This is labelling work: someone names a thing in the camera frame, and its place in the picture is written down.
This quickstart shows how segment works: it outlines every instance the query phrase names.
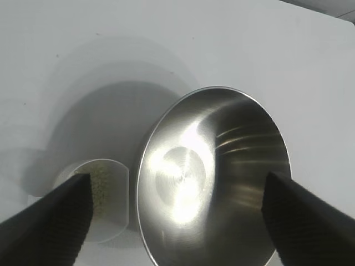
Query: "white tabletop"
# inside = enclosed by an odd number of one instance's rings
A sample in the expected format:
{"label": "white tabletop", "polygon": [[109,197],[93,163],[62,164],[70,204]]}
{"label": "white tabletop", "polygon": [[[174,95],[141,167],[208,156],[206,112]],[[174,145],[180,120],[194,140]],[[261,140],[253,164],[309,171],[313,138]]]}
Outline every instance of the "white tabletop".
{"label": "white tabletop", "polygon": [[[0,34],[0,221],[68,163],[131,167],[161,113],[212,85],[258,100],[293,178],[355,217],[353,24],[277,0],[8,0]],[[127,231],[84,246],[77,265],[99,264],[151,262]]]}

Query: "stainless steel bowl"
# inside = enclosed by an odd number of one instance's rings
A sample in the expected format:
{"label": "stainless steel bowl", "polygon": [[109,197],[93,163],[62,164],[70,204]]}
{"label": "stainless steel bowl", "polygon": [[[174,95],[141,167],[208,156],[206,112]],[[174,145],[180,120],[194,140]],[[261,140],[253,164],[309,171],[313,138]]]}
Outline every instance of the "stainless steel bowl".
{"label": "stainless steel bowl", "polygon": [[138,221],[153,263],[266,265],[275,250],[261,215],[269,171],[291,177],[282,136],[253,98],[213,87],[179,100],[138,172]]}

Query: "rice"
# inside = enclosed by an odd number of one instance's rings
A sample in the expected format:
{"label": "rice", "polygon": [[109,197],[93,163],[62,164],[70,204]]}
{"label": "rice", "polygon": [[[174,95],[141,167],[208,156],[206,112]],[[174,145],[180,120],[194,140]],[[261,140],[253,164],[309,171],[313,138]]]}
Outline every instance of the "rice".
{"label": "rice", "polygon": [[109,197],[110,171],[105,163],[91,162],[78,168],[74,174],[89,173],[94,203],[93,219],[102,218],[105,215]]}

